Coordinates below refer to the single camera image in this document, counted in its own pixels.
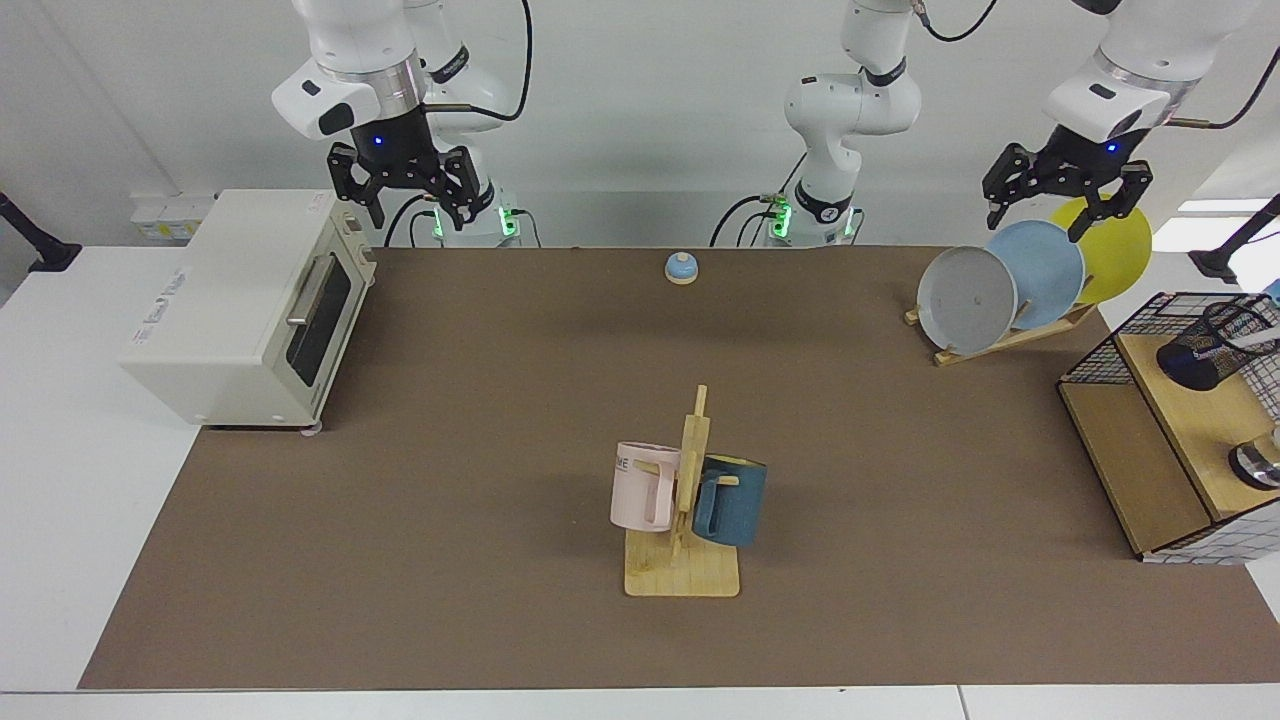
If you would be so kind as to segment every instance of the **yellow plate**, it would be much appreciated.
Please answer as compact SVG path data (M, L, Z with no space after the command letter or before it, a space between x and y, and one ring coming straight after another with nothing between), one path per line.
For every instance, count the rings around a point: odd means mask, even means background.
M1069 201L1050 217L1059 227L1070 228L1080 210L1083 197ZM1151 223L1134 208L1128 218L1111 218L1085 231L1080 238L1084 272L1093 279L1084 287L1079 302L1093 305L1111 300L1133 287L1147 272L1151 261Z

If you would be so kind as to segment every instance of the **oven window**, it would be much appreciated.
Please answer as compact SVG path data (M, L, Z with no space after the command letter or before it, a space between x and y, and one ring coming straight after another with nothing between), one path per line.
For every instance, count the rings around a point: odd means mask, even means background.
M329 255L335 260L338 258L333 252ZM316 375L320 374L320 365L329 350L329 341L338 329L338 318L347 305L348 296L351 296L351 277L342 263L335 263L311 323L293 331L293 340L289 341L289 350L284 357L307 387L316 384Z

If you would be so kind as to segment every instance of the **brown table mat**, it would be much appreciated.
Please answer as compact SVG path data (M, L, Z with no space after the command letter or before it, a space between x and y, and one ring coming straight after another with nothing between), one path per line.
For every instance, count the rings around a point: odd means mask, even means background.
M937 250L380 254L320 437L202 432L83 688L1280 682L1244 568L1129 555L1053 382L954 368ZM614 445L769 464L730 601L631 600Z

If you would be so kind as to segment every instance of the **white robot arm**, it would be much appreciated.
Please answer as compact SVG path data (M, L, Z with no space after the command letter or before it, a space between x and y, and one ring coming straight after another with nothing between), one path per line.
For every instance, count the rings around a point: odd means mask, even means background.
M863 163L849 146L851 137L905 132L920 114L920 88L906 72L913 20L909 0L852 0L842 42L861 69L810 76L792 86L786 117L809 152L781 209L787 218L771 233L776 243L850 240L851 201Z
M1009 145L983 178L995 229L1010 205L1041 193L1084 197L1069 229L1073 241L1089 225L1133 211L1152 181L1134 149L1172 118L1217 49L1244 27L1261 0L1073 0L1106 15L1110 29L1097 53L1044 104L1057 123L1038 152ZM1106 200L1103 186L1120 181Z
M378 200L384 187L424 191L457 231L474 222L493 202L492 183L465 143L438 149L431 124L456 133L497 127L500 120L465 110L502 100L506 91L470 67L465 47L456 53L461 46L444 26L443 0L293 0L293 6L306 23L311 60L271 101L307 137L351 131L355 147L338 142L329 152L339 197L367 206L376 227L385 219ZM429 123L424 100L449 91L461 111ZM352 176L357 164L367 181Z

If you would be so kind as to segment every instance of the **green indicator light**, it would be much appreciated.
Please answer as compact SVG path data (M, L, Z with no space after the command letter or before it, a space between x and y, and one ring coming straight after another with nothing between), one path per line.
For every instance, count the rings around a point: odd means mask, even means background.
M786 237L791 232L791 205L786 201L778 204L778 218L773 222L773 236Z
M511 237L520 232L520 225L512 219L509 210L499 205L498 214L502 217L502 234Z

